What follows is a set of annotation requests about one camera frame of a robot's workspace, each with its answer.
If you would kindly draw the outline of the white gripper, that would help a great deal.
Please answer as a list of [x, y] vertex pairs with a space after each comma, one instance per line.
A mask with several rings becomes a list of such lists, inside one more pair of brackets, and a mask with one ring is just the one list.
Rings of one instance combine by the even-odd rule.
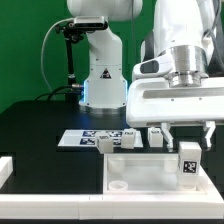
[[174, 148], [170, 125], [195, 126], [205, 122], [204, 140], [210, 149], [216, 123], [224, 123], [224, 77], [203, 79], [199, 87], [178, 88], [170, 88], [164, 78], [134, 81], [128, 92], [126, 121], [136, 128], [162, 123], [161, 132], [169, 150]]

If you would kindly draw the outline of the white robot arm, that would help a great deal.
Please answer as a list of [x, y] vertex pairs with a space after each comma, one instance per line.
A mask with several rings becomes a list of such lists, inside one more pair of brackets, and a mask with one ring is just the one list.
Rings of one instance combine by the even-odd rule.
[[141, 62], [132, 84], [122, 77], [121, 40], [109, 21], [139, 15], [142, 0], [67, 0], [72, 25], [87, 33], [90, 74], [84, 81], [81, 108], [95, 113], [126, 109], [131, 127], [158, 127], [173, 146], [172, 126], [202, 125], [205, 142], [224, 123], [224, 72], [219, 51], [224, 44], [220, 0], [157, 0], [153, 30], [141, 44]]

